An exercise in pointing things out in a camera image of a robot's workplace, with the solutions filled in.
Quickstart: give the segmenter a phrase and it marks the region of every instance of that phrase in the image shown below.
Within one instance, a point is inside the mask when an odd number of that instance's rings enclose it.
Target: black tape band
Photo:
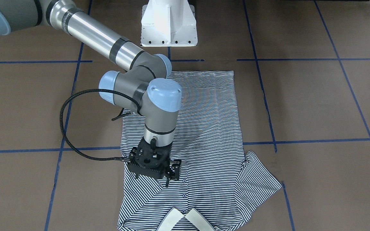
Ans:
[[[131,67],[129,67],[129,69],[130,69],[130,70],[134,67],[134,63],[135,63],[135,61],[137,60],[137,58],[138,58],[142,53],[144,53],[144,52],[145,52],[145,51],[140,51],[140,52],[135,56],[135,58],[132,60]]]
[[[144,66],[144,65],[138,65],[137,67],[145,67],[147,70],[149,70],[149,72],[151,72],[151,74],[154,76],[154,79],[156,79],[157,77],[155,76],[155,73],[147,66]]]
[[[175,128],[174,128],[174,129],[173,129],[172,131],[170,131],[170,132],[167,132],[167,133],[160,133],[160,132],[156,132],[156,131],[154,131],[154,130],[150,129],[146,124],[145,124],[145,128],[146,128],[148,131],[150,131],[151,133],[158,134],[158,135],[168,135],[168,134],[171,134],[171,133],[175,130]]]
[[[119,38],[113,45],[112,48],[109,51],[109,60],[112,61],[112,63],[116,63],[116,54],[118,54],[119,49],[126,43],[130,41],[129,39],[125,37]]]
[[[40,3],[40,0],[34,0],[34,3],[35,3],[35,6],[37,7],[37,12],[38,12],[38,21],[37,21],[37,25],[40,25],[41,22],[42,22],[42,7],[41,7],[41,3]]]
[[[57,2],[59,2],[59,0],[52,0],[52,1],[49,3],[48,7],[47,7],[47,11],[45,12],[45,17],[47,18],[47,22],[48,22],[48,24],[49,24],[50,26],[52,26],[52,25],[51,25],[51,21],[50,21],[49,17],[51,16],[51,11],[52,11],[52,9],[53,9],[53,7],[54,7],[55,3],[57,3]]]
[[[72,18],[72,16],[76,13],[76,12],[80,12],[82,11],[81,9],[77,8],[77,7],[74,7],[74,8],[71,8],[69,9],[65,14],[64,16],[62,17],[62,29],[68,34],[68,35],[71,35],[69,32],[68,32],[68,23],[70,21],[70,19]]]
[[[148,83],[141,83],[135,90],[132,98],[135,99],[137,102],[141,102],[142,96],[144,96],[144,93],[147,89],[148,89]]]

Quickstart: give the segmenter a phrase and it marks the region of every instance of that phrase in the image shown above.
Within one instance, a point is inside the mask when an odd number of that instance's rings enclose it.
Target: striped shirt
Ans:
[[[215,231],[244,225],[252,212],[281,188],[253,152],[244,153],[233,71],[172,72],[182,87],[182,103],[171,159],[182,160],[179,181],[135,175],[125,166],[121,231],[155,231],[165,215],[197,209]],[[144,132],[145,119],[128,116],[122,123],[121,152],[128,156]],[[187,219],[173,228],[196,231]]]

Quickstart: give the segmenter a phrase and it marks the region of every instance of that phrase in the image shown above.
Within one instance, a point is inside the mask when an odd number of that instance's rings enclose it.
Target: grid line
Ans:
[[[243,3],[244,11],[245,11],[245,17],[246,17],[246,23],[247,23],[247,25],[248,25],[249,35],[250,35],[250,37],[251,37],[251,45],[252,45],[252,50],[253,50],[253,52],[254,52],[255,63],[256,63],[256,65],[257,65],[258,77],[259,77],[259,81],[260,81],[261,89],[262,89],[262,93],[263,93],[263,102],[264,102],[264,104],[265,104],[265,109],[266,109],[266,112],[267,112],[267,114],[268,114],[268,122],[269,122],[270,134],[271,134],[271,136],[272,136],[273,147],[274,147],[274,149],[275,149],[275,153],[276,153],[276,152],[278,151],[278,148],[277,148],[277,146],[276,146],[275,135],[274,135],[274,133],[273,133],[272,120],[271,120],[271,118],[270,118],[268,102],[267,102],[267,100],[266,100],[265,88],[263,87],[263,82],[262,82],[262,75],[261,75],[260,65],[259,65],[259,62],[258,62],[258,56],[257,56],[257,51],[256,51],[256,49],[255,49],[254,37],[253,37],[253,35],[252,35],[252,30],[251,30],[251,23],[249,22],[248,10],[246,9],[246,3],[245,3],[245,0],[242,0],[242,3]]]
[[[370,138],[356,138],[356,139],[326,139],[326,140],[297,140],[297,141],[276,141],[277,144],[287,143],[339,143],[339,142],[358,142],[370,141]],[[258,141],[258,142],[244,142],[243,145],[263,145],[273,144],[273,141]],[[78,148],[79,150],[114,150],[120,149],[120,146],[102,146],[102,147],[85,147]],[[0,150],[0,153],[21,153],[21,152],[55,152],[60,148],[36,148],[36,149],[9,149]],[[72,151],[72,148],[63,148],[63,151]]]
[[[24,63],[92,63],[92,60],[45,60],[45,61],[0,61],[0,64],[24,64]]]
[[[91,8],[92,8],[92,0],[89,1],[89,7],[88,7],[88,13],[87,13],[88,15],[91,14]],[[83,50],[84,50],[84,43],[81,42],[81,47],[79,49],[78,63],[76,65],[76,70],[75,70],[74,82],[72,84],[72,89],[71,89],[71,95],[73,95],[74,91],[75,91],[76,81],[78,79],[78,72],[79,72],[79,67],[81,65],[81,58],[82,58],[82,51]],[[66,133],[66,129],[68,128],[69,117],[71,115],[71,108],[72,108],[72,101],[69,102],[69,104],[68,104],[68,111],[66,113],[66,122],[65,122],[65,125],[64,125],[64,133]],[[59,151],[59,154],[58,154],[57,167],[56,167],[56,171],[55,171],[54,186],[53,186],[52,192],[51,192],[51,198],[50,198],[50,201],[49,201],[49,207],[48,207],[48,212],[47,212],[47,219],[45,221],[44,231],[48,231],[48,227],[49,227],[49,221],[50,221],[53,201],[54,201],[54,197],[55,197],[55,190],[56,190],[56,185],[57,185],[59,171],[60,171],[60,163],[61,163],[61,160],[62,160],[62,154],[65,150],[64,145],[65,145],[65,139],[62,138],[61,147],[60,147],[60,151]]]
[[[286,206],[288,208],[289,220],[291,221],[292,231],[295,231],[294,218],[292,217],[291,204],[289,203],[288,194],[286,193],[285,182],[282,181],[282,188],[284,189]]]
[[[171,59],[171,47],[168,47],[168,59],[171,62],[204,62],[204,59]]]
[[[370,58],[238,58],[236,61],[369,61]]]
[[[325,20],[323,19],[323,16],[322,16],[321,10],[319,9],[319,6],[318,6],[318,3],[316,2],[316,0],[314,0],[314,3],[315,3],[315,6],[316,6],[316,9],[318,10],[318,13],[319,13],[319,15],[320,15],[320,17],[321,17],[321,20],[322,20],[323,26],[325,27],[326,33],[327,33],[327,34],[328,34],[328,36],[329,36],[329,40],[330,40],[330,42],[331,42],[331,44],[332,44],[333,50],[335,51],[336,57],[338,58],[338,61],[339,61],[339,64],[340,64],[340,66],[341,66],[341,68],[342,68],[343,74],[345,75],[346,82],[348,83],[349,89],[350,89],[350,91],[351,91],[351,93],[352,93],[352,97],[354,98],[355,104],[357,105],[357,108],[358,108],[359,114],[361,115],[361,118],[362,118],[362,120],[363,120],[363,122],[364,122],[364,125],[365,125],[365,128],[366,128],[366,131],[367,131],[367,133],[368,133],[368,135],[369,135],[369,138],[370,138],[370,130],[369,130],[369,127],[368,127],[368,125],[367,125],[367,123],[366,123],[366,120],[365,120],[364,114],[362,113],[362,110],[361,110],[361,107],[360,107],[360,105],[359,105],[359,103],[358,103],[358,100],[357,100],[357,97],[356,97],[356,95],[355,95],[355,92],[354,92],[354,90],[352,89],[351,82],[349,81],[348,75],[346,74],[345,68],[344,68],[344,66],[343,66],[343,64],[342,64],[342,60],[341,60],[341,58],[339,57],[338,50],[336,49],[336,46],[335,46],[335,44],[334,44],[334,42],[333,42],[333,39],[332,39],[332,37],[331,37],[331,35],[330,35],[330,33],[329,33],[328,27],[326,26]]]

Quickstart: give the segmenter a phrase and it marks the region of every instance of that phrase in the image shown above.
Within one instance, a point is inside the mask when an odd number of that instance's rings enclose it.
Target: shirt sleeve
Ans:
[[[235,183],[235,203],[245,222],[263,202],[281,188],[278,180],[251,151],[245,155]]]

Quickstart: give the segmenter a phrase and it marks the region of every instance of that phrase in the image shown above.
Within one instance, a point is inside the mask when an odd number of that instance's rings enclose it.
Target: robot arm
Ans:
[[[144,137],[125,158],[136,176],[179,179],[180,160],[171,161],[170,151],[181,105],[181,86],[166,79],[172,71],[164,55],[151,55],[127,38],[96,21],[72,0],[0,0],[0,35],[40,24],[51,25],[90,46],[126,73],[109,71],[99,88],[121,95],[101,92],[106,101],[145,117]]]

